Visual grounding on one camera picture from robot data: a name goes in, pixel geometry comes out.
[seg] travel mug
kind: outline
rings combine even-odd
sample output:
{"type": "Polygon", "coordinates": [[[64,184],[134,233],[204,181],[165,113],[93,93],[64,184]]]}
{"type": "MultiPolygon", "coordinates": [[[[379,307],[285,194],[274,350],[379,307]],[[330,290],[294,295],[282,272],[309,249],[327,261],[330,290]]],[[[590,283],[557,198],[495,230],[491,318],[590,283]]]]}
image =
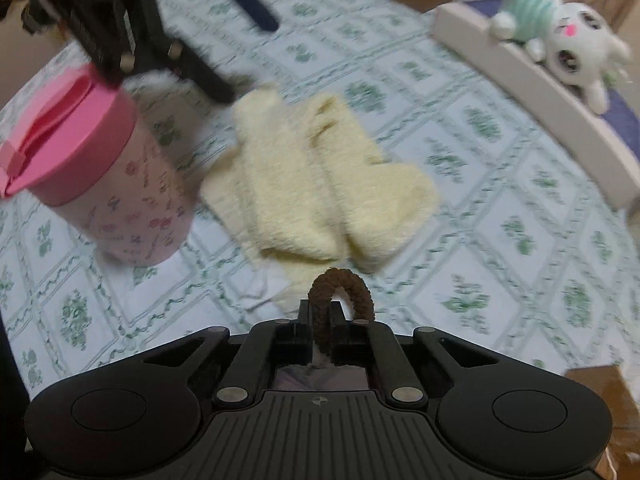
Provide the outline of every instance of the travel mug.
{"type": "Polygon", "coordinates": [[[137,267],[171,256],[193,219],[194,197],[135,103],[91,65],[49,83],[0,146],[0,194],[23,189],[137,267]]]}

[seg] fuzzy cloth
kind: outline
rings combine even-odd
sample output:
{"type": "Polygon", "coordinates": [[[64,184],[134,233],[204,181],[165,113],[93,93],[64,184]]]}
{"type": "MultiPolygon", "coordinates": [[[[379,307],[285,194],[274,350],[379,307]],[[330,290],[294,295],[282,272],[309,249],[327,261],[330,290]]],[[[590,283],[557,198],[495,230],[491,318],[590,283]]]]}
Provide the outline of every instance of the fuzzy cloth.
{"type": "Polygon", "coordinates": [[[273,88],[234,107],[238,145],[200,195],[256,266],[277,260],[292,285],[277,303],[296,310],[313,280],[347,256],[374,272],[435,211],[418,168],[387,163],[339,97],[284,104],[273,88]]]}

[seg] floral patterned bedsheet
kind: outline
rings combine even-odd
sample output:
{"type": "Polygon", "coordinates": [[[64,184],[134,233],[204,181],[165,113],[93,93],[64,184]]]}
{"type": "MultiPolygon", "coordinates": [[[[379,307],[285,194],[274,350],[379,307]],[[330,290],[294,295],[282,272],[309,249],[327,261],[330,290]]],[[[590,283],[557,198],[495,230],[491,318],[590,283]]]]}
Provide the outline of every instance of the floral patterned bedsheet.
{"type": "MultiPolygon", "coordinates": [[[[367,276],[378,318],[398,333],[434,325],[561,373],[618,363],[640,400],[640,268],[619,215],[584,171],[512,99],[430,40],[432,14],[390,0],[267,0],[282,17],[257,30],[230,0],[159,0],[240,88],[276,81],[293,102],[344,95],[393,158],[436,182],[439,214],[367,276]]],[[[0,112],[0,136],[63,68],[72,44],[0,112]]],[[[160,144],[197,183],[234,133],[227,108],[189,83],[126,83],[160,144]]],[[[290,316],[242,306],[254,270],[199,206],[165,263],[127,269],[96,253],[27,193],[0,203],[0,314],[32,395],[89,368],[206,326],[246,332],[290,316]]]]}

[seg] plush toy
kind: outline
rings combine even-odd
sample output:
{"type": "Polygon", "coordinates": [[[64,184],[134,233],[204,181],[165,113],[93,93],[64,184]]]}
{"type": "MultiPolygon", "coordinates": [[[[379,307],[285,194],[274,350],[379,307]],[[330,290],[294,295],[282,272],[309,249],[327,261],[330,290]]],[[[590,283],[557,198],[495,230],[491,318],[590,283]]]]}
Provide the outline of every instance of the plush toy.
{"type": "Polygon", "coordinates": [[[629,46],[591,7],[562,0],[503,0],[492,17],[499,40],[523,44],[534,62],[544,61],[561,82],[582,89],[596,114],[609,108],[604,78],[629,62],[629,46]]]}

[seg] brown hair tie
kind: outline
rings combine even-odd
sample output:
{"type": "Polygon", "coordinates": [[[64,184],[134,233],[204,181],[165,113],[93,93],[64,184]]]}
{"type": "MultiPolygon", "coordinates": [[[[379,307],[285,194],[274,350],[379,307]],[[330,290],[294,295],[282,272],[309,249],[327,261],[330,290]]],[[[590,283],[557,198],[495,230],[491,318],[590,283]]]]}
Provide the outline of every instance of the brown hair tie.
{"type": "Polygon", "coordinates": [[[313,313],[314,341],[323,354],[328,354],[331,349],[329,305],[337,288],[343,288],[351,300],[353,319],[376,319],[371,293],[360,276],[349,269],[333,267],[320,274],[309,289],[308,300],[313,313]]]}

